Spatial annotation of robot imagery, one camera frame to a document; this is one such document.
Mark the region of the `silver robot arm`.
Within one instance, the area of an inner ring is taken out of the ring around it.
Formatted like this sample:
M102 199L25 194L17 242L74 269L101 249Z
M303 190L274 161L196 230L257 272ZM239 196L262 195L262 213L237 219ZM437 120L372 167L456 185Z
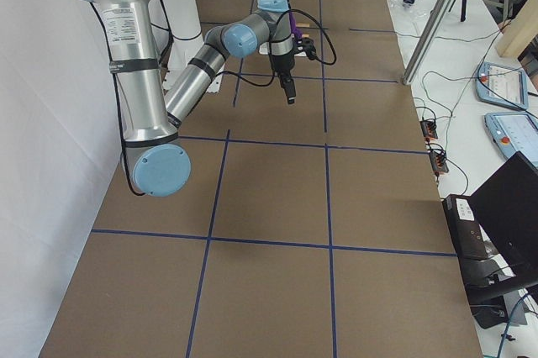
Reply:
M162 86L150 0L85 1L93 6L106 34L124 171L136 195L166 197L185 185L191 161L179 145L179 127L228 58L247 57L267 44L271 68L287 102L295 100L291 72L297 47L289 0L258 0L256 10L241 21L211 29L170 89Z

